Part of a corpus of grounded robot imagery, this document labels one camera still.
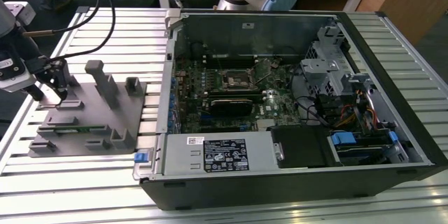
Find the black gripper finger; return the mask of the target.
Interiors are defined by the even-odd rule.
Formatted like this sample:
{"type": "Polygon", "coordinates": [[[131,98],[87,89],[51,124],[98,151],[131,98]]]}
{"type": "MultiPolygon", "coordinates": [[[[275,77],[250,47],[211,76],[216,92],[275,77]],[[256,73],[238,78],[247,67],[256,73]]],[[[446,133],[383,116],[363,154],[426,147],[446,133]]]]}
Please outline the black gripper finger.
{"type": "Polygon", "coordinates": [[[70,71],[66,59],[58,60],[52,63],[52,90],[60,98],[60,102],[67,99],[68,96],[68,83],[70,83],[70,71]]]}
{"type": "Polygon", "coordinates": [[[47,85],[54,91],[59,88],[58,75],[55,71],[43,71],[36,74],[36,79],[47,85]]]}

